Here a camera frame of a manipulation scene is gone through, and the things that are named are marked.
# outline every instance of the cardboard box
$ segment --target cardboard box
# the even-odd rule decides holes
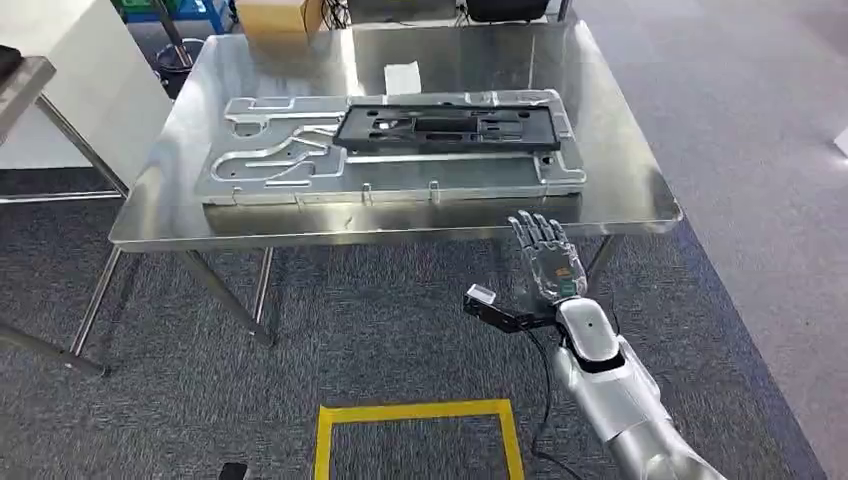
[[[244,33],[248,38],[318,31],[323,22],[324,0],[237,0]]]

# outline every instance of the yellow floor marking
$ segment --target yellow floor marking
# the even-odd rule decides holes
[[[387,405],[377,407],[327,408],[318,410],[318,432],[315,445],[315,479],[330,478],[330,449],[332,448],[333,424],[386,422],[421,418],[467,417],[472,415],[497,415],[501,422],[509,477],[524,479],[521,465],[521,450],[512,405],[507,399],[470,400],[466,402],[416,403],[409,405]]]

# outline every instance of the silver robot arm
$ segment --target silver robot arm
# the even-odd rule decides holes
[[[723,479],[671,423],[660,389],[636,352],[615,335],[594,300],[557,307],[570,346],[554,354],[557,376],[627,479]]]
[[[586,275],[577,251],[555,220],[519,211],[510,217],[533,274],[537,295],[552,314],[499,308],[495,293],[474,285],[465,311],[513,333],[555,326],[563,336],[553,357],[557,377],[576,400],[598,438],[634,480],[724,479],[680,436],[660,389],[636,352],[610,325],[603,309],[585,298]]]

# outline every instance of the aluminum fixture plate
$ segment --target aluminum fixture plate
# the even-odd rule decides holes
[[[559,151],[348,151],[332,137],[350,105],[547,105]],[[403,202],[561,196],[586,182],[554,90],[363,97],[234,98],[195,185],[205,204]]]

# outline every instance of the robot finger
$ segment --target robot finger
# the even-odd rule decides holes
[[[527,230],[524,229],[521,222],[515,217],[509,217],[507,221],[512,225],[512,231],[515,232],[515,237],[518,238],[518,244],[521,245],[521,248],[529,247],[531,244],[530,237],[527,236]]]
[[[565,236],[565,229],[562,228],[562,224],[560,224],[556,220],[551,220],[551,227],[553,227],[554,234],[556,235],[557,240],[562,243],[568,243],[568,237]]]
[[[542,232],[539,231],[539,226],[536,225],[536,221],[533,220],[533,217],[525,210],[519,210],[518,214],[521,215],[521,219],[524,220],[524,223],[527,226],[527,231],[530,233],[530,240],[532,240],[534,244],[541,242]]]
[[[556,236],[554,235],[553,229],[551,229],[551,225],[548,221],[539,213],[534,213],[533,218],[536,219],[536,223],[539,224],[539,227],[542,230],[542,236],[546,242],[553,242],[556,240]]]

